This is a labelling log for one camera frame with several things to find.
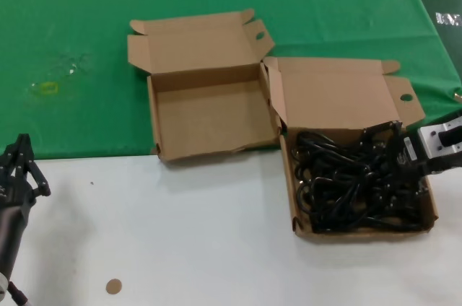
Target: brown round sticker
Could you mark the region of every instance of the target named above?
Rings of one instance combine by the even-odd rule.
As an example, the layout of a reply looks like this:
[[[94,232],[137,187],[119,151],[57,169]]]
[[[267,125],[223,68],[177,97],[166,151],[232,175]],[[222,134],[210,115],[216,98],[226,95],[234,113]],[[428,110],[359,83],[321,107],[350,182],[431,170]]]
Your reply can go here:
[[[111,279],[108,284],[106,284],[106,292],[111,295],[117,294],[122,290],[122,282],[120,279]]]

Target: cardboard box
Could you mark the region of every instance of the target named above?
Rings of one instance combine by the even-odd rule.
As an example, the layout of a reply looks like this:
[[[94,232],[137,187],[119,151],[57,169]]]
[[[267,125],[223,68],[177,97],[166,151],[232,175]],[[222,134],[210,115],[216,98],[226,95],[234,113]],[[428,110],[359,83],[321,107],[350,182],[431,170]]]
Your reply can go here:
[[[302,237],[400,237],[416,233],[361,229],[351,233],[313,233],[309,218],[297,206],[298,180],[291,146],[301,130],[320,131],[341,144],[358,140],[362,130],[389,121],[406,127],[422,120],[424,111],[408,79],[393,76],[396,61],[337,58],[265,58],[271,104],[287,127],[280,136],[293,231]],[[422,199],[425,231],[437,211],[432,190]]]
[[[278,143],[261,60],[274,47],[253,10],[133,20],[128,60],[148,71],[157,154],[170,161]]]

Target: open cardboard box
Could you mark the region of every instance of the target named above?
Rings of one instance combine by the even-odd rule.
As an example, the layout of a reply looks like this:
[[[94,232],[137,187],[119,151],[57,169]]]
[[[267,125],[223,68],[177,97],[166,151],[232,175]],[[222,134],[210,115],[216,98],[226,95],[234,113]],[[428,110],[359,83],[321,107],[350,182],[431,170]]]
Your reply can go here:
[[[133,20],[128,60],[148,71],[159,158],[236,152],[278,143],[261,60],[274,47],[263,22],[243,12]]]
[[[299,131],[320,131],[341,144],[357,140],[364,128],[389,121],[403,127],[425,117],[408,79],[393,76],[396,61],[338,58],[265,58],[271,104],[287,135],[279,137],[287,179],[293,231],[302,237],[400,237],[412,233],[361,229],[351,233],[316,234],[308,216],[297,206],[298,181],[290,153]],[[425,232],[433,227],[437,210],[432,190],[422,199]]]

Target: robotic arm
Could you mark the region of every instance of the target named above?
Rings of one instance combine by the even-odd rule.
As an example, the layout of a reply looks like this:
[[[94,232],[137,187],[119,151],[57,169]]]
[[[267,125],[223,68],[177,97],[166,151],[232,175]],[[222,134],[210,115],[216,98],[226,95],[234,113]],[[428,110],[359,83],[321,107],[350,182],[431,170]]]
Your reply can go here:
[[[27,182],[28,173],[37,183],[37,188],[32,188]],[[20,134],[16,142],[8,145],[0,155],[0,301],[7,290],[12,292],[15,299],[14,292],[17,289],[13,284],[9,286],[9,279],[22,233],[36,198],[50,194],[48,182],[34,162],[30,137],[28,134]]]

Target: white label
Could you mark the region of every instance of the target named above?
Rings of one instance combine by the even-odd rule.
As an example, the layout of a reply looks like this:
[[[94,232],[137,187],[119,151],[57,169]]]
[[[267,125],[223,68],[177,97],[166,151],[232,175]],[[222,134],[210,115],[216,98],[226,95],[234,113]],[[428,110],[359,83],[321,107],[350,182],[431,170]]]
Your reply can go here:
[[[411,139],[409,137],[404,138],[404,144],[406,145],[407,152],[409,153],[409,157],[411,158],[411,160],[416,160],[417,155],[414,151],[414,147],[412,146]]]

